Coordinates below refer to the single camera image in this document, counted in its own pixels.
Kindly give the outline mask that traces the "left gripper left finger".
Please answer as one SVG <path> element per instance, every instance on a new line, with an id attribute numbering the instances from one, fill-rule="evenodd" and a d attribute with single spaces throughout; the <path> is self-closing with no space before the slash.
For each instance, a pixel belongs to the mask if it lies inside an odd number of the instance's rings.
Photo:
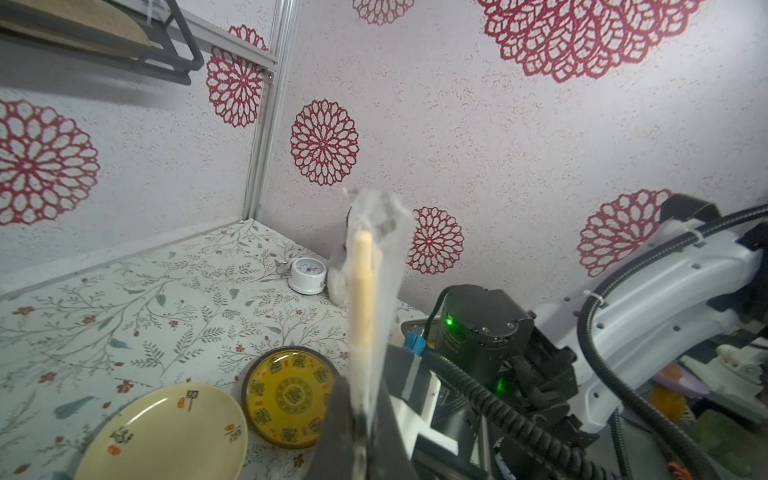
<path id="1" fill-rule="evenodd" d="M 350 480 L 355 464 L 354 415 L 350 403 L 349 383 L 337 377 L 305 472 L 306 480 Z"/>

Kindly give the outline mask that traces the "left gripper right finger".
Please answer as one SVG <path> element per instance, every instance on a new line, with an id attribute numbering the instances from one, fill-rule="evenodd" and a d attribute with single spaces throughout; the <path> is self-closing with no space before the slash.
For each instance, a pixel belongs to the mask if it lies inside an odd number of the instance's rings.
<path id="1" fill-rule="evenodd" d="M 406 453 L 389 391 L 381 383 L 367 445 L 366 478 L 370 480 L 418 480 Z"/>

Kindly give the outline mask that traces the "chopsticks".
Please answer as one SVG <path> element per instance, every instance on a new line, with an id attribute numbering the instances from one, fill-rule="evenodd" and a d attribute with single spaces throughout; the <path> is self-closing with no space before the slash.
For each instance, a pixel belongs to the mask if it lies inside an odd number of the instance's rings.
<path id="1" fill-rule="evenodd" d="M 369 230 L 356 230 L 347 245 L 350 402 L 355 415 L 372 408 L 373 340 L 380 250 Z"/>

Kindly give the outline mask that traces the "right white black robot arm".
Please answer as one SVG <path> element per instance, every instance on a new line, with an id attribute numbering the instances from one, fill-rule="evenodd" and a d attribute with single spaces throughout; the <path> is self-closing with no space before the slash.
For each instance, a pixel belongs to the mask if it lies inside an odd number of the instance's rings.
<path id="1" fill-rule="evenodd" d="M 665 473 L 714 479 L 694 440 L 640 394 L 700 343 L 767 309 L 767 209 L 722 215 L 675 195 L 660 227 L 618 265 L 557 304 L 525 311 L 501 290 L 442 291 L 423 331 L 405 325 L 385 376 L 424 409 L 419 477 L 609 479 L 587 457 L 629 410 L 672 450 Z"/>

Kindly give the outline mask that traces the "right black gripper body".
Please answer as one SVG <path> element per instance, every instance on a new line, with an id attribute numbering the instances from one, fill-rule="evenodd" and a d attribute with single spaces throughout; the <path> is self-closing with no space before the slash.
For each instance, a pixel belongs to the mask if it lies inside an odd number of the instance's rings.
<path id="1" fill-rule="evenodd" d="M 435 347 L 421 356 L 442 384 L 431 426 L 459 453 L 418 440 L 420 479 L 578 478 L 576 355 L 535 319 L 502 290 L 454 285 L 438 296 L 422 335 L 437 320 Z"/>

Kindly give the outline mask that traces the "clear plastic chopstick wrapper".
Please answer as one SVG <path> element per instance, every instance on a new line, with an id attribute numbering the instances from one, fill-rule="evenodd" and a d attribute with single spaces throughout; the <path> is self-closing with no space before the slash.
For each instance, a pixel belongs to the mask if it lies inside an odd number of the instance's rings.
<path id="1" fill-rule="evenodd" d="M 395 324 L 399 305 L 399 292 L 406 267 L 406 254 L 414 233 L 411 212 L 400 198 L 391 192 L 371 188 L 353 189 L 349 192 L 350 217 L 346 247 L 356 230 L 369 230 L 380 250 L 377 282 L 376 320 L 373 340 L 372 408 L 368 416 L 353 415 L 364 419 L 372 427 L 379 384 L 382 379 L 386 344 Z"/>

